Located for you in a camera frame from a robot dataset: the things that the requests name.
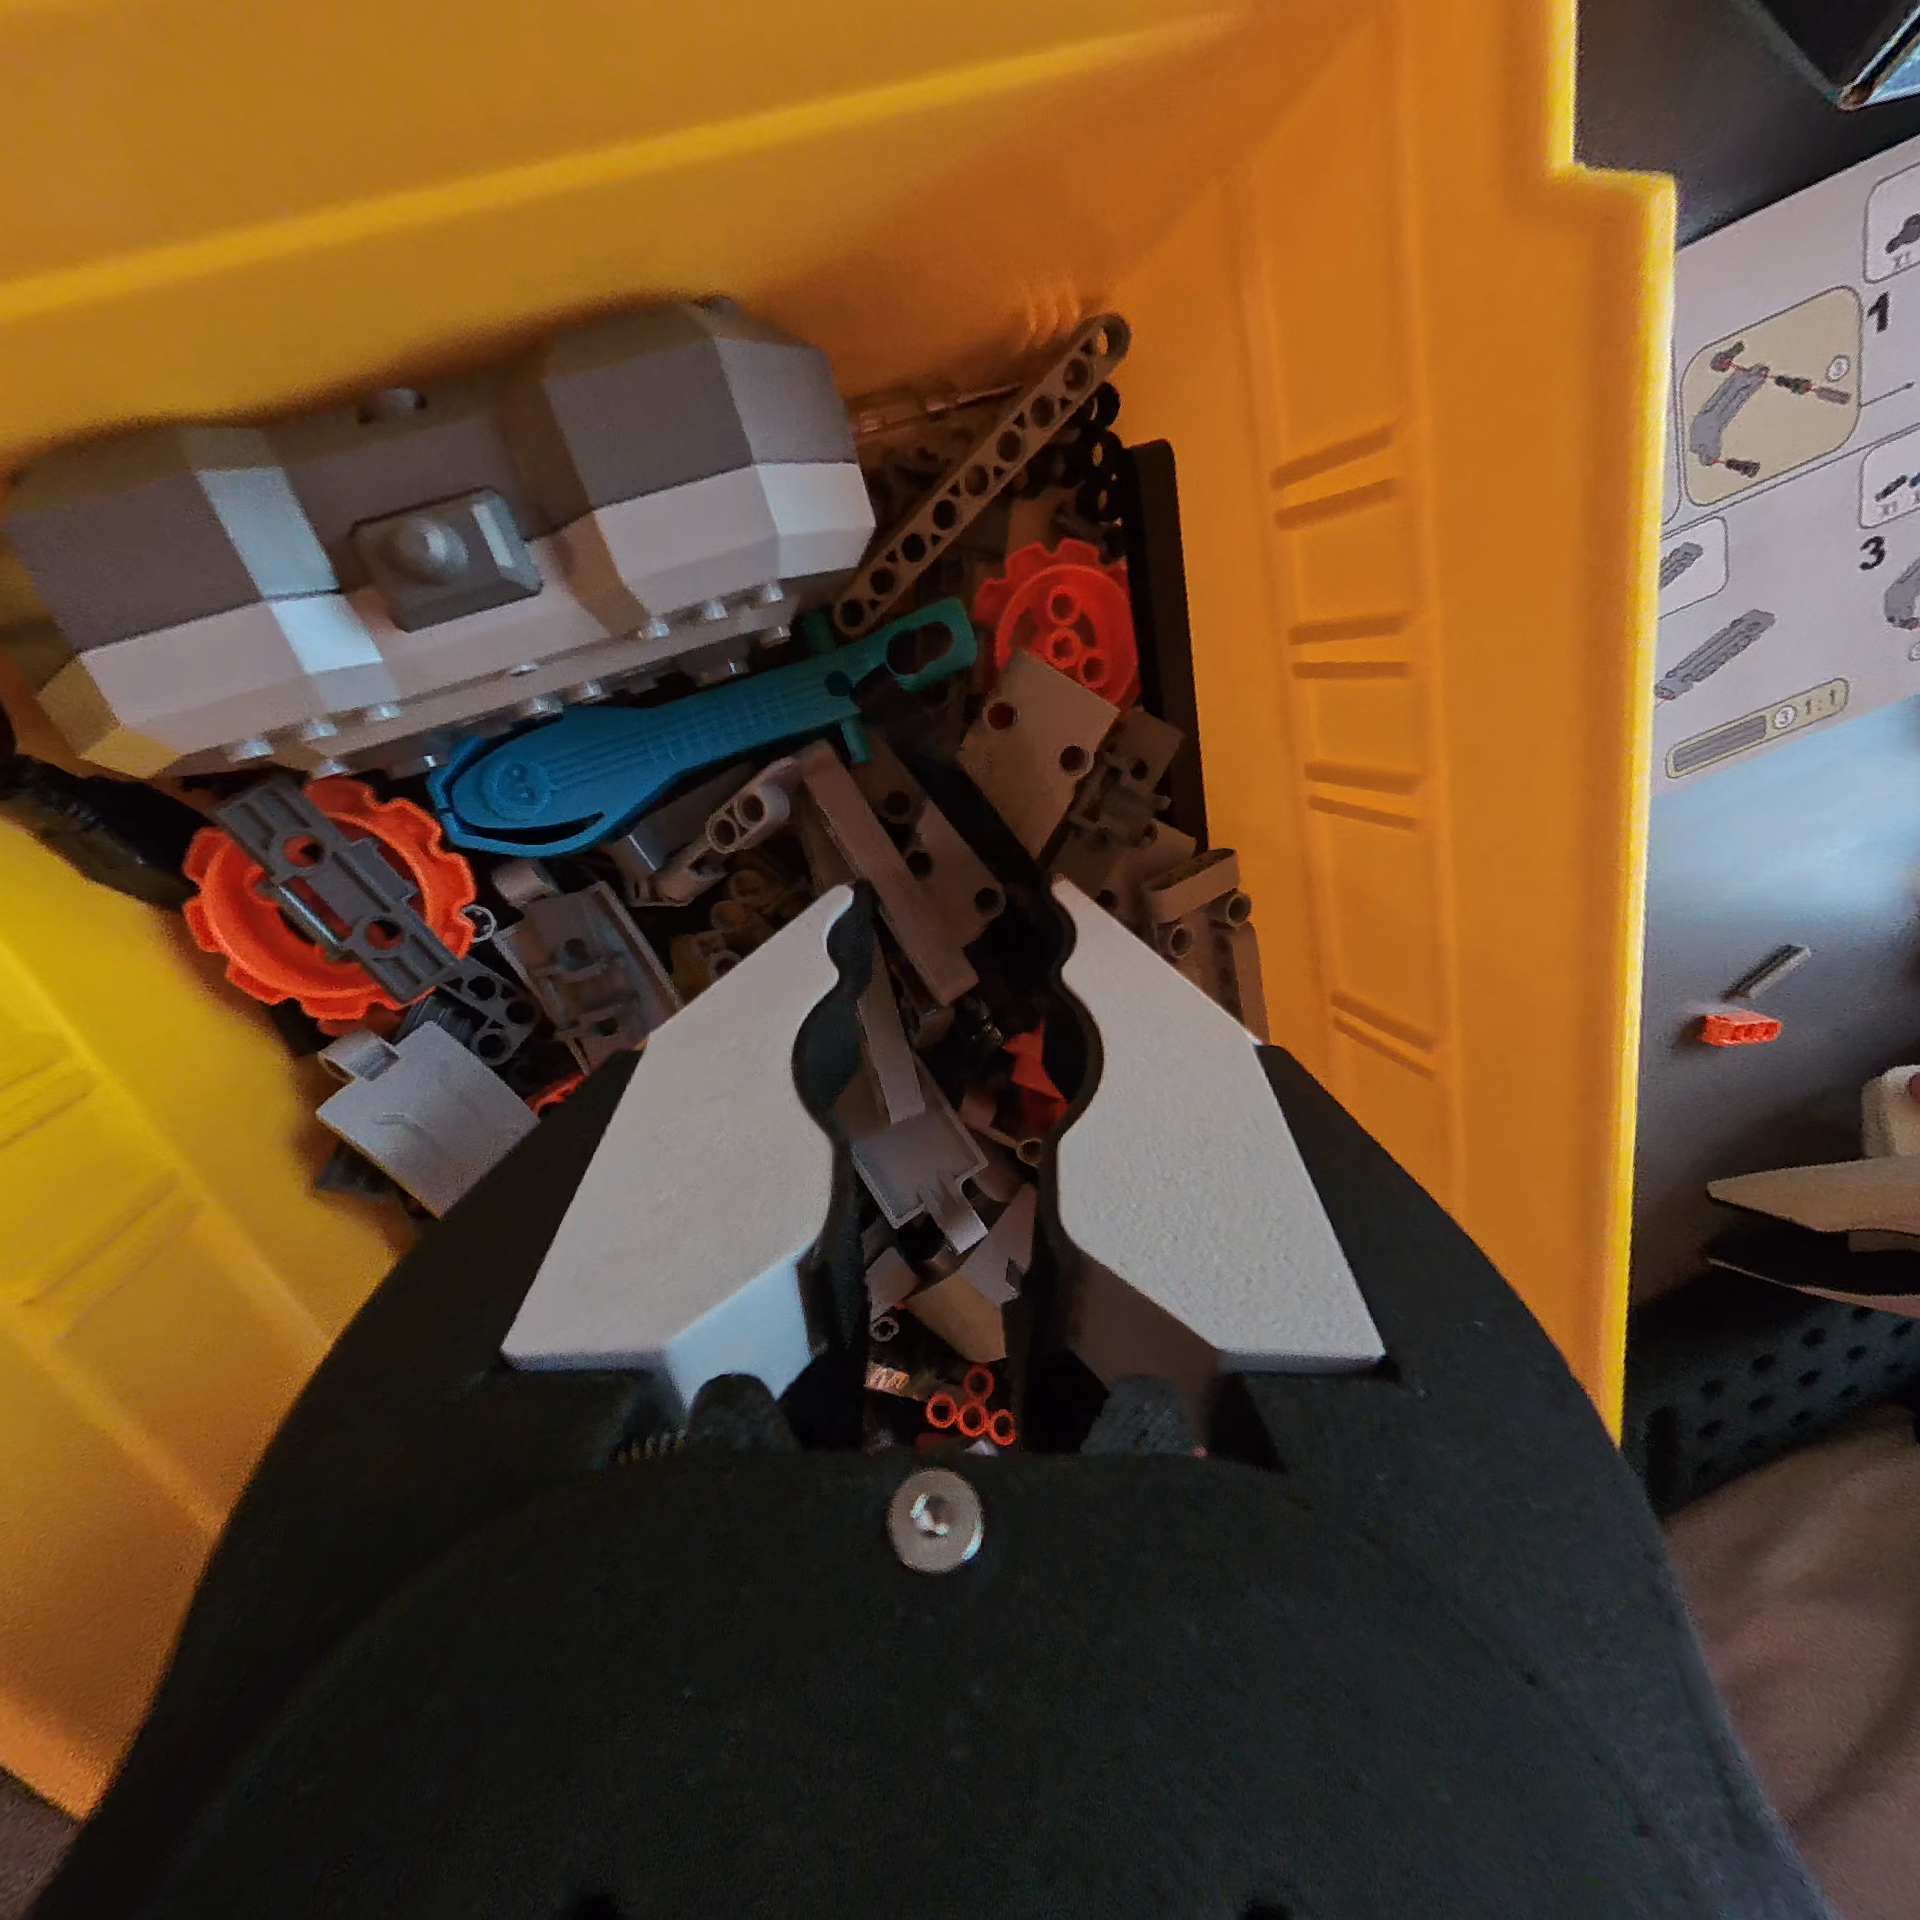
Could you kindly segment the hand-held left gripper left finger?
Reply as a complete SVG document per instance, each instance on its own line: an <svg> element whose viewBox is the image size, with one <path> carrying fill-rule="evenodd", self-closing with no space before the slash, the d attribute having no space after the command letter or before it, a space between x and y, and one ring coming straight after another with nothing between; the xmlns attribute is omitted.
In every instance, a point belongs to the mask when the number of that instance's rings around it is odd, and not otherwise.
<svg viewBox="0 0 1920 1920"><path fill-rule="evenodd" d="M825 1340L807 1268L846 1178L833 1109L858 1076L873 895L822 892L644 1044L503 1357L638 1369L691 1411L708 1381L781 1396Z"/></svg>

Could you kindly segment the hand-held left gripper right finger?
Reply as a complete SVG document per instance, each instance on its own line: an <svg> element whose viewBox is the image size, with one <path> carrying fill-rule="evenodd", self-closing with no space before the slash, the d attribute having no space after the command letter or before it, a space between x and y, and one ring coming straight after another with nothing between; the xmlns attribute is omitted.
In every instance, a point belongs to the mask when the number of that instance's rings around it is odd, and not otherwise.
<svg viewBox="0 0 1920 1920"><path fill-rule="evenodd" d="M1070 881L1062 985L1097 1066L1053 1149L1067 1328L1103 1383L1358 1373L1385 1356L1255 1039Z"/></svg>

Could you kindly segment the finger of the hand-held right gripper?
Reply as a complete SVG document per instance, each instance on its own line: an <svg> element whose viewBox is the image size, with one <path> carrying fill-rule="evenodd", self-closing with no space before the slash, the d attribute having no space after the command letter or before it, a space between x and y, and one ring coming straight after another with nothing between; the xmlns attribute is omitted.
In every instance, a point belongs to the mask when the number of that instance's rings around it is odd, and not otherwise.
<svg viewBox="0 0 1920 1920"><path fill-rule="evenodd" d="M1757 1171L1710 1181L1708 1195L1809 1233L1917 1242L1917 1157Z"/></svg>
<svg viewBox="0 0 1920 1920"><path fill-rule="evenodd" d="M1917 1319L1916 1250L1710 1248L1708 1265L1821 1300Z"/></svg>

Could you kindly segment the pile of toy building parts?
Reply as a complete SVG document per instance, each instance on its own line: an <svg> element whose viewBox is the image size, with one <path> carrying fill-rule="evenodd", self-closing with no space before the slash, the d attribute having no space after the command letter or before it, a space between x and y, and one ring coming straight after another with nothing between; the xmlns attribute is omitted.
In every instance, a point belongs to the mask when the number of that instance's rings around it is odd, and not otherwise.
<svg viewBox="0 0 1920 1920"><path fill-rule="evenodd" d="M730 301L659 305L714 300ZM52 1385L87 1385L107 1407L110 1429L234 1495L404 1244L455 1212L428 1213L321 1122L343 1089L321 1061L326 1044L444 1027L537 1115L497 1172L542 1121L590 1081L607 1091L667 1019L849 885L870 892L873 964L855 1008L859 1069L833 1109L849 1185L807 1267L830 1325L781 1396L813 1448L1078 1449L1110 1393L1067 1340L1050 1188L1097 1041L1060 978L1071 931L1051 882L1070 881L1265 1039L1237 857L1188 832L1195 722L1170 705L1185 647L1150 604L1182 587L1182 527L1169 449L1113 435L1130 348L1126 320L1094 314L999 385L901 391L878 412L849 407L833 376L873 538L825 604L717 683L671 672L461 735L402 775L265 760L119 775L66 746L5 644L27 707L5 699L5 1292L23 1361L49 1361ZM5 508L38 460L6 479ZM1019 549L1062 539L1130 569L1135 705L1117 708L1031 653L991 672L977 591ZM5 560L37 610L6 619L6 637L43 609L6 547ZM948 597L974 624L966 672L914 691L873 677L855 722L691 775L590 850L493 856L442 831L476 879L473 941L398 1012L330 1033L293 999L237 989L185 921L197 832L260 779L363 779L442 825L426 783L468 738L571 707L671 705Z"/></svg>

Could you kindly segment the yellow plastic bin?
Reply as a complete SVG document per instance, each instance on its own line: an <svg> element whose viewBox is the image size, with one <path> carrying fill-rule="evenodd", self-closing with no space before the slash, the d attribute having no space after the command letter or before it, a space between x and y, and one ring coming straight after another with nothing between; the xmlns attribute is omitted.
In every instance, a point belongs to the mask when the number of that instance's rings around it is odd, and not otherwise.
<svg viewBox="0 0 1920 1920"><path fill-rule="evenodd" d="M5 4L5 471L737 295L1115 305L1275 1035L1620 1404L1665 184L1572 4Z"/></svg>

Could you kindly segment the black studded foam mat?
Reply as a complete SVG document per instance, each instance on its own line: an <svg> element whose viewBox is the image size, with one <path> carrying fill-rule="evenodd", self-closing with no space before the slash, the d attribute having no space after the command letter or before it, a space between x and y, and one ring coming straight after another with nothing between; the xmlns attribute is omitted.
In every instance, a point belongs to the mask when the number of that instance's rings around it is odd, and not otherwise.
<svg viewBox="0 0 1920 1920"><path fill-rule="evenodd" d="M1916 1381L1910 1316L1714 1268L1627 1316L1620 1448L1668 1517Z"/></svg>

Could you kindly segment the light grey curved toy panel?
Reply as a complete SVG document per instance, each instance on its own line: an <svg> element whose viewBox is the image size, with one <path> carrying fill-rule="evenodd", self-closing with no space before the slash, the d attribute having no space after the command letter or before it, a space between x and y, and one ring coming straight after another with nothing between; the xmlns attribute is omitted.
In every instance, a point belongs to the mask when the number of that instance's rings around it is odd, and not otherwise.
<svg viewBox="0 0 1920 1920"><path fill-rule="evenodd" d="M343 1089L321 1122L444 1217L537 1127L537 1115L444 1027L401 1042L356 1028L321 1053Z"/></svg>

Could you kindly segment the teal brick separator tool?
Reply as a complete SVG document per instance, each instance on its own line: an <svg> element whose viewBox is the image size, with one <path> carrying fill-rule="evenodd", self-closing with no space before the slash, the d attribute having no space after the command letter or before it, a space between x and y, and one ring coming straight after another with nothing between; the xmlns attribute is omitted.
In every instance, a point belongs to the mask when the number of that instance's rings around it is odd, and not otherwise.
<svg viewBox="0 0 1920 1920"><path fill-rule="evenodd" d="M455 849L562 857L628 831L682 779L858 720L858 688L966 672L977 636L943 599L853 640L660 707L571 707L497 740L468 738L426 783Z"/></svg>

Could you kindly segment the orange toy wheel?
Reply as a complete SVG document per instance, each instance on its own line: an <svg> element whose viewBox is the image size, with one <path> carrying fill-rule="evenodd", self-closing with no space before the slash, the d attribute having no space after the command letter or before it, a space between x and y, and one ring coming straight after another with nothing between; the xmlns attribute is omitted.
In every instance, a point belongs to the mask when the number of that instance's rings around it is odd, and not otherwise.
<svg viewBox="0 0 1920 1920"><path fill-rule="evenodd" d="M332 1033L419 1002L473 946L468 859L428 809L347 775L275 775L228 799L182 875L185 921L228 981Z"/></svg>
<svg viewBox="0 0 1920 1920"><path fill-rule="evenodd" d="M1134 599L1122 560L1083 539L1015 551L974 597L974 624L991 637L991 672L1013 653L1045 666L1124 708L1141 692Z"/></svg>

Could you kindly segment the building instruction booklet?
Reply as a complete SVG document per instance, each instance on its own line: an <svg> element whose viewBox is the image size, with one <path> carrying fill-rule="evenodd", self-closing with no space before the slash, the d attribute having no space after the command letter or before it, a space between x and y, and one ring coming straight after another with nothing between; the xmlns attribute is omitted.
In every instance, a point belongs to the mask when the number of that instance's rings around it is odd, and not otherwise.
<svg viewBox="0 0 1920 1920"><path fill-rule="evenodd" d="M1673 292L1657 789L1917 691L1917 141L1683 247Z"/></svg>

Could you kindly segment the grey white toy motor block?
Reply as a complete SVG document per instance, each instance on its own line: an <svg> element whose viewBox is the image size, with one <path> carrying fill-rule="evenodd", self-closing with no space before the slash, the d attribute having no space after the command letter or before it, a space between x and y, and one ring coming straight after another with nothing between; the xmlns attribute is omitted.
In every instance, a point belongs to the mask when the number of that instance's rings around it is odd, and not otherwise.
<svg viewBox="0 0 1920 1920"><path fill-rule="evenodd" d="M743 672L870 539L828 360L732 301L654 305L426 388L42 457L5 547L43 613L5 644L119 775L402 775Z"/></svg>

